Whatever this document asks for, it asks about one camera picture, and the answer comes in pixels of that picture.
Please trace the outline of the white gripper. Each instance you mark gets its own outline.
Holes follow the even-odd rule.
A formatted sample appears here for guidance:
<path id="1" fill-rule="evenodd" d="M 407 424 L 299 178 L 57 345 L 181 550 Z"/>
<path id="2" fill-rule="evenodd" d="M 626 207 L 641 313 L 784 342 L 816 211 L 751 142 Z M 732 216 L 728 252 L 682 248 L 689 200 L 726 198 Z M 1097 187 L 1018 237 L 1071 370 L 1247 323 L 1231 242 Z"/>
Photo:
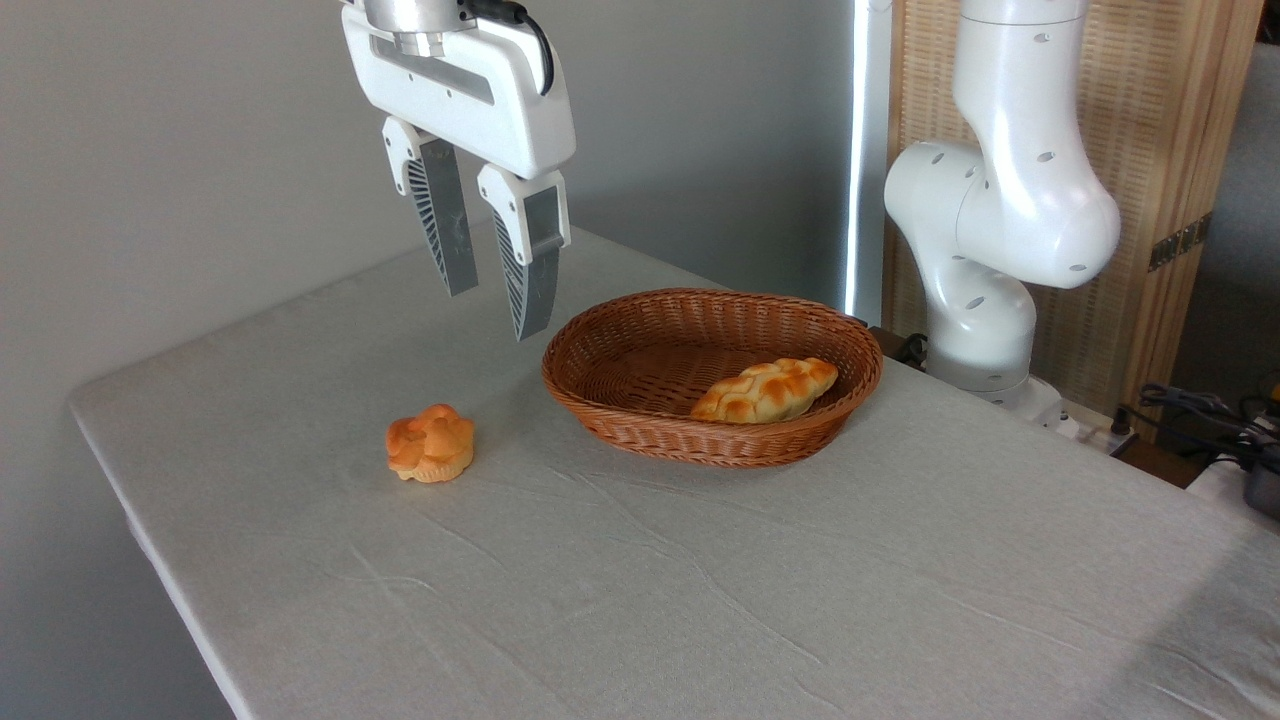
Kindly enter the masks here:
<path id="1" fill-rule="evenodd" d="M 563 74 L 541 96 L 535 35 L 502 23 L 445 32 L 440 56 L 402 51 L 360 4 L 343 8 L 342 24 L 361 90 L 389 115 L 381 137 L 390 173 L 415 202 L 445 290 L 477 284 L 457 146 L 493 163 L 477 183 L 493 210 L 516 337 L 544 331 L 571 242 L 564 178 L 554 170 L 576 150 Z"/>

